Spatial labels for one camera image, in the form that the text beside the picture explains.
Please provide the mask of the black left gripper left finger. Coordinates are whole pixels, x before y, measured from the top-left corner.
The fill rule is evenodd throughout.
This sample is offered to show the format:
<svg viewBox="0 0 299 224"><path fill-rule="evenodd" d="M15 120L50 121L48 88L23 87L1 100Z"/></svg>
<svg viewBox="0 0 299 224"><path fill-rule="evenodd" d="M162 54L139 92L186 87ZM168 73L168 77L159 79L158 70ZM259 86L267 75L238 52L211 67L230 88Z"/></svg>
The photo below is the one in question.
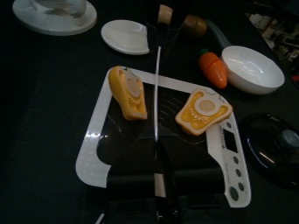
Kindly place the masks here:
<svg viewBox="0 0 299 224"><path fill-rule="evenodd" d="M156 224L155 181L151 172L111 168L104 223Z"/></svg>

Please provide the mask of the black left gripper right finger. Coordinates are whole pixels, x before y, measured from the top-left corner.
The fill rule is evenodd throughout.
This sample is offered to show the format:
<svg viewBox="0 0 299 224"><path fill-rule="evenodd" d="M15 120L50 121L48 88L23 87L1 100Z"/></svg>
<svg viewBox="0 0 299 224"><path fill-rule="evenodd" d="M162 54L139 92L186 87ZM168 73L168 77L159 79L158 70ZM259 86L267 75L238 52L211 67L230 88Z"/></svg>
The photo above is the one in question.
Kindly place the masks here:
<svg viewBox="0 0 299 224"><path fill-rule="evenodd" d="M222 169L204 167L175 172L179 201L188 208L228 207Z"/></svg>

